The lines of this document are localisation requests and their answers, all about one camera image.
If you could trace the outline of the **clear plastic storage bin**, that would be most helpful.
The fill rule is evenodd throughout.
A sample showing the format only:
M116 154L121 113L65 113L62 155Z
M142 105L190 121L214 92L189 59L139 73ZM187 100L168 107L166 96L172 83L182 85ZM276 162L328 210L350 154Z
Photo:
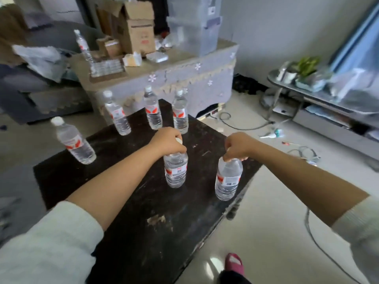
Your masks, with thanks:
M167 0L169 40L173 47L202 57L216 50L222 0Z

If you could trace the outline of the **pink slipper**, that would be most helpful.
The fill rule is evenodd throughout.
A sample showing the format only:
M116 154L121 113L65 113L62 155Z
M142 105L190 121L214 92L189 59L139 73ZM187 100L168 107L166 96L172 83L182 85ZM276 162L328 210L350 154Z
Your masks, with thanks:
M236 272L244 276L244 266L242 260L235 253L228 253L225 257L225 271Z

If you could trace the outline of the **person's left forearm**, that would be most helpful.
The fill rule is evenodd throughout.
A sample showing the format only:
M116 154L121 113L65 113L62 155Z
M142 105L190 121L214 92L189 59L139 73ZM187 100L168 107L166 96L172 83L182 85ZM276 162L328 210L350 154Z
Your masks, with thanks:
M88 212L106 231L160 157L159 143L151 141L88 181L73 192L67 201Z

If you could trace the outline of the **dark wooden low table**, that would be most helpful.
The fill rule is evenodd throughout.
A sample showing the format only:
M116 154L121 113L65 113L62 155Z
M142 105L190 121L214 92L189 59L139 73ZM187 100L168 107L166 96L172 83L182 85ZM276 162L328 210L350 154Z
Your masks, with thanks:
M110 125L88 137L97 155L91 164L77 162L64 150L33 168L46 209L151 140L155 131L145 109L128 120L132 132L127 136ZM221 201L215 180L225 136L189 116L183 141L189 157L185 183L177 189L168 186L163 159L151 167L97 245L96 263L85 284L175 283L262 166L243 161L235 196Z

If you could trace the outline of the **clear water bottle red label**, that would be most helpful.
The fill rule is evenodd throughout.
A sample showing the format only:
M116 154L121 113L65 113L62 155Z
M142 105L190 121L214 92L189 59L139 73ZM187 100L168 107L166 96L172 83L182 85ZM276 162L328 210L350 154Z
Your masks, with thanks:
M96 160L94 149L76 126L66 123L62 117L54 117L50 122L55 127L58 141L78 162L89 165Z
M171 188L181 187L186 180L188 155L187 153L168 154L163 157L165 178Z
M182 135L186 134L189 128L187 106L188 100L185 96L184 90L178 90L175 93L172 103L173 122L174 128L178 129Z
M105 101L105 108L109 113L113 124L122 136L126 136L131 133L131 127L124 112L122 105L118 104L113 98L113 93L110 90L105 90L103 92L103 97Z
M84 57L84 59L89 63L94 63L94 59L91 55L89 46L85 38L82 36L81 32L78 29L74 29L74 33L76 36L77 44L80 48L80 51Z
M231 159L225 162L221 157L215 181L215 194L221 201L231 200L238 188L243 173L243 164L239 159Z
M163 120L159 107L159 99L151 86L146 86L144 89L144 104L147 120L151 129L158 130L162 128Z

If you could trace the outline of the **white plastic bag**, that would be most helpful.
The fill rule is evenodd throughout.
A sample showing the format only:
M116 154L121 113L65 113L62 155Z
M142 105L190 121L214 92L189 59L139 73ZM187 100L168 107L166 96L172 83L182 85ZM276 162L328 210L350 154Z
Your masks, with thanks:
M42 77L60 83L67 70L67 57L57 48L12 45L13 52Z

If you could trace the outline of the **pack of clear water bottles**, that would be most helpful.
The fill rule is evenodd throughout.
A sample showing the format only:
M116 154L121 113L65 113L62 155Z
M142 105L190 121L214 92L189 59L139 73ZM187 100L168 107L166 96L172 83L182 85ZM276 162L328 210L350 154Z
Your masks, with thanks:
M90 64L90 76L93 78L124 72L125 69L124 66L121 64L120 59L109 59Z

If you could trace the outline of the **person's right forearm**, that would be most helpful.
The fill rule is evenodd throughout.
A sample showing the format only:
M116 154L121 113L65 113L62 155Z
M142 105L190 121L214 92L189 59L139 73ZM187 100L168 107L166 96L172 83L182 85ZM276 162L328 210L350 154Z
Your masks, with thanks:
M253 140L250 157L265 165L324 224L332 225L369 197L357 186L305 160Z

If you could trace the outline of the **person's dark trouser leg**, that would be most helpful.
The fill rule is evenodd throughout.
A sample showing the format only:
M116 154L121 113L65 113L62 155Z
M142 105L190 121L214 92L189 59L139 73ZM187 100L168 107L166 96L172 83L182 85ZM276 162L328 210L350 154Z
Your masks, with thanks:
M217 280L217 284L252 284L245 276L235 272L223 270Z

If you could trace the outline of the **small brown cardboard box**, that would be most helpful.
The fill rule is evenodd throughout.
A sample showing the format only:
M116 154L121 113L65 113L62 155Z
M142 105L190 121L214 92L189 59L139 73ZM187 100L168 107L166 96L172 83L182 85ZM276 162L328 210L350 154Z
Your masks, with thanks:
M102 57L119 57L122 56L123 50L118 39L110 36L96 39L99 48L99 55Z

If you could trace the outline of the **open brown cardboard box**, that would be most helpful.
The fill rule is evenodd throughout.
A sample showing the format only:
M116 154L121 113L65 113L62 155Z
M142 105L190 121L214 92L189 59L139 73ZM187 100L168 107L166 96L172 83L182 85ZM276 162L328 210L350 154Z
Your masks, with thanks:
M142 56L156 52L154 9L150 1L103 0L96 5L103 33L117 39L122 51Z

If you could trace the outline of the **person's left hand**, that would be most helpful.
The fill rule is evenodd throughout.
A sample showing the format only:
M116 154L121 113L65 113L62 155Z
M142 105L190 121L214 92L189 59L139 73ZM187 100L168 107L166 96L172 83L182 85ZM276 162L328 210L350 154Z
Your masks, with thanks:
M153 155L158 158L168 154L173 154L174 134L181 134L179 130L172 127L158 129L147 145Z

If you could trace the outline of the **white and teal toothbrush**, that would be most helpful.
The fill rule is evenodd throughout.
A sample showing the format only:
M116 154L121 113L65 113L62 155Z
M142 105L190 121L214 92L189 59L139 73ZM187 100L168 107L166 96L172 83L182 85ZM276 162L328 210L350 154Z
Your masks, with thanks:
M259 138L264 139L264 138L283 138L283 137L284 137L284 134L283 134L282 129L275 129L272 132L267 133L266 135L260 136Z

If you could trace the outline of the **green potted plant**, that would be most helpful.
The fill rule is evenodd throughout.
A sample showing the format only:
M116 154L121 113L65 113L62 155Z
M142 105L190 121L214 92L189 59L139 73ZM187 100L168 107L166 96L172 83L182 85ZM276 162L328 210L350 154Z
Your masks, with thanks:
M320 63L319 56L302 57L298 62L293 63L292 68L301 78L306 78L317 70Z

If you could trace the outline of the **small white pot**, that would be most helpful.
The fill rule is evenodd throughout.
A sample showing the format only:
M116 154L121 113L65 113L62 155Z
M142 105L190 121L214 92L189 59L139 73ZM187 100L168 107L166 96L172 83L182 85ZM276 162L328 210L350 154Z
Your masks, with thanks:
M284 75L282 77L281 82L284 83L284 84L286 84L286 85L289 85L289 84L291 84L294 81L294 79L297 77L297 75L298 75L298 71L297 70L292 69L292 68L288 68L285 71L285 73L284 73Z

